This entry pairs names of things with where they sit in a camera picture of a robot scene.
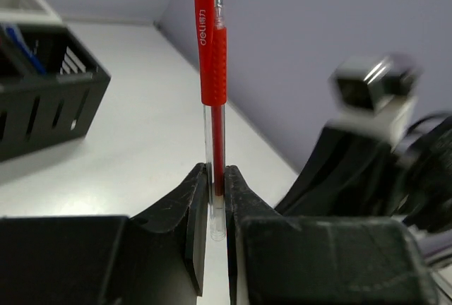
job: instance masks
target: red gel pen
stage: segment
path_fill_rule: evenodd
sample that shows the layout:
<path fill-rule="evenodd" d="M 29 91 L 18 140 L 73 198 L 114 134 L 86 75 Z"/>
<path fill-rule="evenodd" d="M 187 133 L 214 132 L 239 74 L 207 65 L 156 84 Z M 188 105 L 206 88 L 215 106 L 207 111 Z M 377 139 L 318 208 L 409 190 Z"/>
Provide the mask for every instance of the red gel pen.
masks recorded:
<path fill-rule="evenodd" d="M 221 240 L 225 221 L 225 103 L 227 31 L 222 0 L 195 0 L 201 101 L 204 105 L 206 164 L 210 196 L 210 235 Z"/>

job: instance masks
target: pen grip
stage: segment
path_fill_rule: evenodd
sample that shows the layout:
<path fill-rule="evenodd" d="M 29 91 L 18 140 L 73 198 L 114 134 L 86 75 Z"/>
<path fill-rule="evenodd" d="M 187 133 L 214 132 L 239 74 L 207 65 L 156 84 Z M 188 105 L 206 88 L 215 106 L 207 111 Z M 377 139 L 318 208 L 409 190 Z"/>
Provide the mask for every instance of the pen grip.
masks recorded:
<path fill-rule="evenodd" d="M 201 82 L 204 105 L 220 106 L 227 101 L 227 29 L 215 28 L 212 37 L 210 76 Z"/>

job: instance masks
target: white table surface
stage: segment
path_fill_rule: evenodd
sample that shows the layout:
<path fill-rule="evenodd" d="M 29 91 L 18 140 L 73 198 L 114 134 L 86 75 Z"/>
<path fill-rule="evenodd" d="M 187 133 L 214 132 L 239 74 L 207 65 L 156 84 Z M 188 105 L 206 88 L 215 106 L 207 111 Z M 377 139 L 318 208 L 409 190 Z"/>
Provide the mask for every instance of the white table surface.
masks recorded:
<path fill-rule="evenodd" d="M 112 74 L 84 140 L 0 165 L 0 215 L 135 215 L 205 160 L 198 73 L 151 27 L 71 24 Z M 226 162 L 270 205 L 297 175 L 226 107 Z M 204 296 L 229 304 L 226 241 L 208 238 Z"/>

